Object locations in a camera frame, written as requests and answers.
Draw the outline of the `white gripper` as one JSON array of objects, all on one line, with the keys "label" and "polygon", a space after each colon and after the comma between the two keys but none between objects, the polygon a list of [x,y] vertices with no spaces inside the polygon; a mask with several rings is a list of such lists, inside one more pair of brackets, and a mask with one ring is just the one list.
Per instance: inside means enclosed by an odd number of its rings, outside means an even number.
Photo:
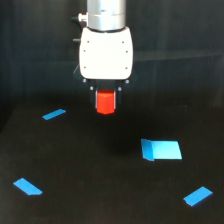
[{"label": "white gripper", "polygon": [[[79,39],[81,76],[89,82],[90,100],[97,109],[97,81],[126,81],[133,70],[134,52],[130,29],[119,32],[95,32],[83,28]],[[114,91],[114,109],[122,102],[122,88]]]}]

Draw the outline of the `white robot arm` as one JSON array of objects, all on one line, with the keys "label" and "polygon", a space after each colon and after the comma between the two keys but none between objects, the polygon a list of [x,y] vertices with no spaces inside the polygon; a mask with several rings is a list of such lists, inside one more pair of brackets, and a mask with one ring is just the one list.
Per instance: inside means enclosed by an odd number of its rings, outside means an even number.
[{"label": "white robot arm", "polygon": [[77,72],[89,84],[96,111],[112,114],[121,101],[122,84],[133,70],[133,41],[126,25],[126,0],[87,0],[85,14],[71,18],[81,26]]}]

